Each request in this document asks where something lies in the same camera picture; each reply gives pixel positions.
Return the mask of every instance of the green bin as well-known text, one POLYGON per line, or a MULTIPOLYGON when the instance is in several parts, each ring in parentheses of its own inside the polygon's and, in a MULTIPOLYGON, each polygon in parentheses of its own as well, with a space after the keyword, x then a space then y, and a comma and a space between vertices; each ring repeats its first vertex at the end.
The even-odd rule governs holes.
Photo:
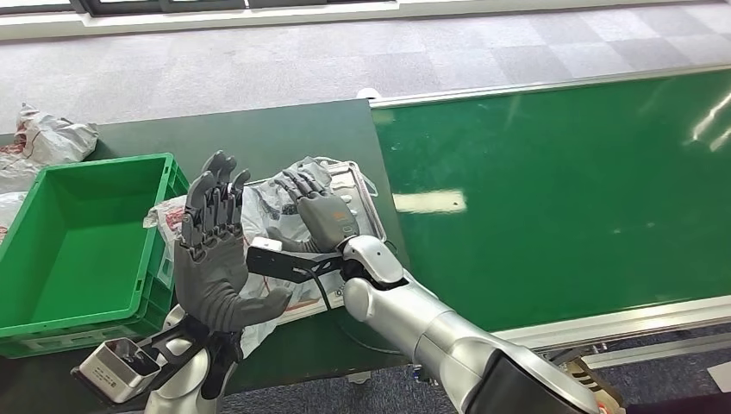
POLYGON ((142 219, 187 190, 171 154, 41 171, 0 244, 0 355, 158 331, 172 301, 172 261, 142 219))

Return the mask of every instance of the plastic bag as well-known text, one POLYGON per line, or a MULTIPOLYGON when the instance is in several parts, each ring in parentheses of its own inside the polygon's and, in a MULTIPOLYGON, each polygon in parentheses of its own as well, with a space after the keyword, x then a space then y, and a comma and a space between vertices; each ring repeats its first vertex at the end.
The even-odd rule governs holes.
POLYGON ((25 191, 0 194, 0 243, 3 242, 8 229, 21 209, 27 193, 25 191))
POLYGON ((83 160, 97 147, 93 123, 73 123, 23 104, 16 139, 0 147, 0 194, 27 191, 44 166, 83 160))

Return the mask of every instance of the robotic hand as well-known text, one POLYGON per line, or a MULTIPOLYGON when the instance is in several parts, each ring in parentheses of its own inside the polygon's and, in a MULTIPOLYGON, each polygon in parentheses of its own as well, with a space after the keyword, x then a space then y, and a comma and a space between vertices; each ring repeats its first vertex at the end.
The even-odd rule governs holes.
POLYGON ((337 252, 347 311, 438 380, 460 413, 597 414, 587 388, 528 348, 488 334, 443 304, 376 237, 358 235, 346 204, 308 177, 279 184, 311 233, 285 250, 337 252))
POLYGON ((273 289, 266 298, 239 296, 247 282, 241 203, 248 170, 230 182, 234 157, 219 151, 188 191, 183 239, 175 246, 175 292, 183 309, 214 331, 241 332, 279 317, 291 292, 273 289))
POLYGON ((297 206, 297 212, 312 236, 307 241, 284 237, 275 228, 266 230, 269 237, 282 242, 287 252, 329 253, 343 240, 359 233, 358 222, 340 197, 327 192, 320 183, 303 172, 282 171, 292 185, 276 180, 297 206))

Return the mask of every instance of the metal bracket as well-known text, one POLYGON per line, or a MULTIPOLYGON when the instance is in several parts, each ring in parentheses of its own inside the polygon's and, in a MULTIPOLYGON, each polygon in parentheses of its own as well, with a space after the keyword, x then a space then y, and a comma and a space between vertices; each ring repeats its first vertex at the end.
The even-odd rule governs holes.
POLYGON ((554 365, 563 365, 568 361, 573 361, 584 355, 593 354, 591 347, 578 347, 561 349, 560 351, 547 352, 544 358, 551 361, 554 365))
POLYGON ((603 354, 594 354, 582 358, 591 369, 616 367, 618 365, 634 364, 636 362, 669 358, 672 356, 699 354, 731 348, 731 333, 702 336, 700 338, 683 339, 680 341, 656 343, 644 347, 609 351, 603 354))
POLYGON ((342 263, 340 253, 320 254, 306 258, 256 246, 250 246, 247 250, 247 268, 250 273, 289 280, 298 284, 312 279, 313 274, 322 276, 338 270, 342 267, 342 263))
MULTIPOLYGON (((238 363, 243 360, 243 352, 241 351, 241 332, 228 333, 228 332, 211 332, 209 328, 203 325, 201 322, 196 320, 190 315, 185 315, 180 322, 171 326, 171 328, 163 330, 153 336, 149 336, 135 345, 141 351, 144 351, 144 355, 150 358, 151 363, 157 360, 158 354, 162 354, 165 358, 166 363, 159 366, 159 373, 154 376, 152 381, 148 382, 136 392, 133 397, 117 403, 112 400, 110 395, 104 393, 94 382, 93 378, 90 378, 88 374, 82 373, 80 367, 75 367, 71 370, 71 375, 79 380, 87 389, 89 389, 94 395, 96 395, 100 401, 107 406, 118 406, 133 404, 133 401, 143 398, 147 395, 147 392, 157 390, 163 386, 168 380, 170 380, 180 369, 182 369, 198 352, 202 349, 208 350, 212 365, 206 376, 206 382, 204 390, 208 395, 214 397, 219 395, 222 387, 225 385, 225 375, 232 364, 238 363), (183 338, 191 345, 182 354, 174 354, 168 347, 168 343, 174 339, 183 338)), ((90 358, 97 358, 97 351, 89 356, 90 358)), ((128 361, 129 358, 122 358, 116 365, 110 365, 107 368, 114 371, 119 364, 129 364, 133 361, 128 361)), ((130 387, 140 387, 140 384, 128 384, 130 387)))

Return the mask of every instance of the humanoid robot hand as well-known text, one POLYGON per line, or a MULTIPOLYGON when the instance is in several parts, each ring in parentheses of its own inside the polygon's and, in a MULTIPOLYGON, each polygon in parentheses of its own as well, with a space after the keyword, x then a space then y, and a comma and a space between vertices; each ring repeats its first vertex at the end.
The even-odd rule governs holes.
POLYGON ((284 237, 275 228, 267 229, 271 239, 282 242, 288 252, 329 253, 347 238, 358 235, 355 216, 347 204, 304 172, 282 171, 289 180, 277 179, 297 206, 310 238, 296 241, 284 237))
POLYGON ((231 180, 234 157, 211 156, 185 200, 182 238, 175 243, 175 292, 183 309, 214 331, 241 331, 279 317, 291 292, 273 289, 266 298, 239 296, 248 279, 241 206, 244 170, 231 180))

